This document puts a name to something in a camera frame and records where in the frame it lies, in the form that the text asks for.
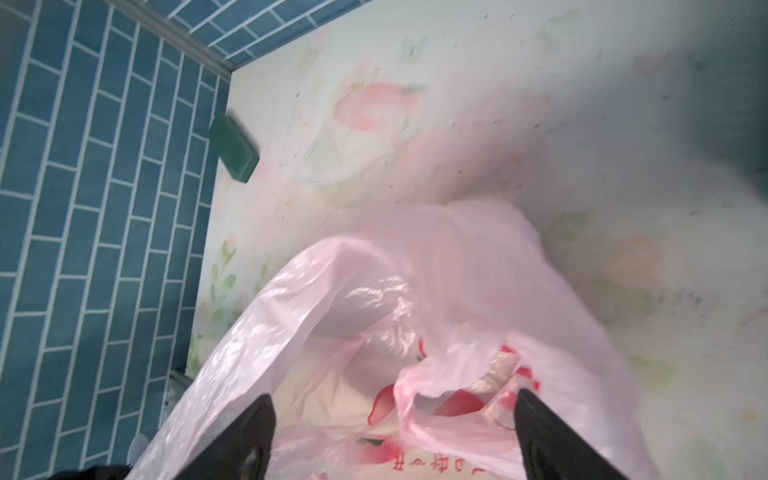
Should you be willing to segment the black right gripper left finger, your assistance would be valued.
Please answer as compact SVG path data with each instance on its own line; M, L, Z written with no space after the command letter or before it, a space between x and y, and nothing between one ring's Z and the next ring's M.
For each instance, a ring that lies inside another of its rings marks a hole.
M176 476L177 480L266 477L276 429L271 396L259 396Z

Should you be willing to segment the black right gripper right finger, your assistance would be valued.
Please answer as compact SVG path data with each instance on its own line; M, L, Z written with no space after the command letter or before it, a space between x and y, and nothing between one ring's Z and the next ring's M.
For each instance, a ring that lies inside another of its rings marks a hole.
M528 479L625 479L528 389L517 395L514 422Z

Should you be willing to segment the pink plastic bag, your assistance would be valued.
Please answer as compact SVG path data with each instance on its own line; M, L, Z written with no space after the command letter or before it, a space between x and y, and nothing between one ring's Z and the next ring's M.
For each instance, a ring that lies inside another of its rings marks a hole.
M624 477L657 477L626 361L525 216L505 202L395 207L262 288L131 477L201 473L266 396L269 479L522 479L525 395Z

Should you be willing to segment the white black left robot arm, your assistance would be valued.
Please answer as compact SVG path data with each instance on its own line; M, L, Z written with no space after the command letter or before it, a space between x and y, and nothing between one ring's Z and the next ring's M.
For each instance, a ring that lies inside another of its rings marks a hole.
M125 480L131 470L129 465L97 465L85 470L61 471L48 480Z

